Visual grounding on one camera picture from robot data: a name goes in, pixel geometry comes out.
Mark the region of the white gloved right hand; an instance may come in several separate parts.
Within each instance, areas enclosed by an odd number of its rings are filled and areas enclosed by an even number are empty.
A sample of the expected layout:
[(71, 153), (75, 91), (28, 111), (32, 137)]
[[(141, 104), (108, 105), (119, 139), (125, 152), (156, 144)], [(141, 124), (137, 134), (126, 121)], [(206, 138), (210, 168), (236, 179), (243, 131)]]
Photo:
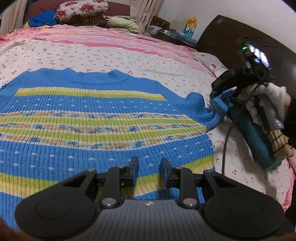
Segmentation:
[(238, 99), (247, 102), (245, 107), (255, 124), (272, 131), (284, 129), (285, 115), (291, 101), (284, 86), (253, 84), (243, 89)]

